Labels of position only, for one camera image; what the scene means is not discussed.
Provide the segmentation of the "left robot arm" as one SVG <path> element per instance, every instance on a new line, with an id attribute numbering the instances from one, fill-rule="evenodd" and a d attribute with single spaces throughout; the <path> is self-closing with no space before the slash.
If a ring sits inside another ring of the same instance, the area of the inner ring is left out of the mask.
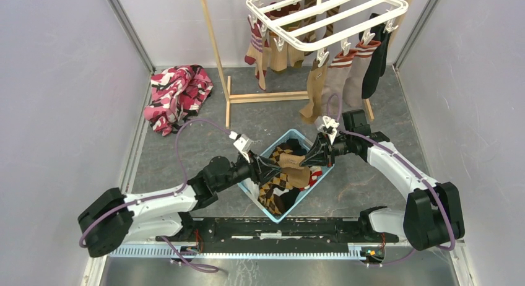
<path id="1" fill-rule="evenodd" d="M 278 163 L 249 152 L 236 162 L 214 157 L 196 176 L 174 188 L 140 194 L 107 189 L 78 216 L 79 245 L 97 258 L 124 243 L 156 236 L 187 241 L 194 235 L 191 211 L 208 207 L 219 192 L 242 181 L 265 184 L 280 172 Z"/>

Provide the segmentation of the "tan ribbed sock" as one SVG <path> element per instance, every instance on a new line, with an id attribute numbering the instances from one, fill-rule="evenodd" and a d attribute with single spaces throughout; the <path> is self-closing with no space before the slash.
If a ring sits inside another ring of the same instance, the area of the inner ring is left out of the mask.
<path id="1" fill-rule="evenodd" d="M 301 166 L 305 156 L 282 153 L 279 155 L 278 164 L 282 173 L 287 175 L 287 181 L 295 188 L 304 189 L 310 184 L 311 171 L 308 167 Z"/>
<path id="2" fill-rule="evenodd" d="M 309 102 L 299 111 L 300 117 L 306 124 L 313 124 L 321 114 L 322 91 L 326 78 L 327 65 L 320 65 L 315 59 L 308 74 L 306 91 Z"/>

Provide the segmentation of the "beige pink sock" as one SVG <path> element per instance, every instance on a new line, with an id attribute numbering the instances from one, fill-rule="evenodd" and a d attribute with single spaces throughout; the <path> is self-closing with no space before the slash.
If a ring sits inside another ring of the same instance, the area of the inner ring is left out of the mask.
<path id="1" fill-rule="evenodd" d="M 372 40 L 367 45 L 359 43 L 351 49 L 354 56 L 342 96 L 343 101 L 352 109 L 362 107 L 363 80 L 370 65 L 371 57 L 380 45 L 380 41 Z"/>

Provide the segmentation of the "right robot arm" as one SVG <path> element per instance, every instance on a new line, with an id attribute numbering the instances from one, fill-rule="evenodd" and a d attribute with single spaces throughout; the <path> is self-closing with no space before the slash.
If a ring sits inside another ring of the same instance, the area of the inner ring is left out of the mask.
<path id="1" fill-rule="evenodd" d="M 409 162 L 390 138 L 371 130 L 363 110 L 346 111 L 341 118 L 339 123 L 330 116 L 317 117 L 318 134 L 301 165 L 331 167 L 336 157 L 354 154 L 382 173 L 406 202 L 404 210 L 377 206 L 361 211 L 359 237 L 374 241 L 388 233 L 407 240 L 417 251 L 453 250 L 465 235 L 457 187 L 440 183 Z"/>

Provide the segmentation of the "black sock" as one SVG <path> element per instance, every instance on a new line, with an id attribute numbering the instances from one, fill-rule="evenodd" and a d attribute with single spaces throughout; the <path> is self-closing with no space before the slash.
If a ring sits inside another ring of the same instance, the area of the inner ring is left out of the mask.
<path id="1" fill-rule="evenodd" d="M 362 99 L 369 99 L 375 92 L 379 79 L 384 75 L 386 70 L 386 59 L 388 55 L 388 44 L 391 34 L 385 30 L 386 23 L 378 24 L 371 28 L 370 32 L 374 33 L 373 41 L 379 41 L 381 44 L 374 50 L 369 67 L 365 74 L 362 84 Z"/>

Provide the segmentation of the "brown striped sock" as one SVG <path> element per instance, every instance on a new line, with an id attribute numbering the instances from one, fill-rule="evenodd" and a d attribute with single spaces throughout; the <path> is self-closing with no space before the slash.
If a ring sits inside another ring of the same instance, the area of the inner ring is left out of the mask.
<path id="1" fill-rule="evenodd" d="M 307 9 L 307 8 L 315 6 L 316 3 L 317 3 L 316 0 L 305 0 L 304 6 Z M 339 11 L 340 11 L 340 6 L 333 7 L 332 9 L 326 11 L 326 18 L 328 19 L 328 18 L 338 14 Z M 317 19 L 316 15 L 312 15 L 310 17 L 307 17 L 307 18 L 305 18 L 303 20 L 302 25 L 303 26 L 308 26 L 310 24 L 313 24 L 313 23 L 316 22 L 316 19 Z M 329 37 L 333 33 L 334 33 L 334 24 L 333 23 L 327 24 L 326 25 L 326 29 L 325 29 L 325 33 L 323 35 L 323 38 Z M 316 41 L 316 32 L 314 30 L 306 33 L 305 36 L 303 37 L 303 42 L 305 42 L 305 43 L 311 43 L 311 42 L 314 42 L 314 41 Z"/>

